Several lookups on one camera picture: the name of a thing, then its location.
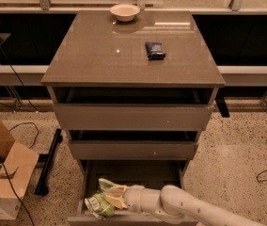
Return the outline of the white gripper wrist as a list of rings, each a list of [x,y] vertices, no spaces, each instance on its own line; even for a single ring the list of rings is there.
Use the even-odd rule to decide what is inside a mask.
[[[141,214],[164,214],[161,191],[143,186],[112,186],[105,191],[105,199],[118,209]]]

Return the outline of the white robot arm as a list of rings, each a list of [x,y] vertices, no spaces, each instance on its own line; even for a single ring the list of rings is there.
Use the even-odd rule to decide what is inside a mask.
[[[112,186],[104,191],[104,197],[119,209],[127,209],[137,214],[148,213],[171,224],[180,224],[185,217],[191,217],[205,226],[264,226],[204,202],[172,185],[162,189]]]

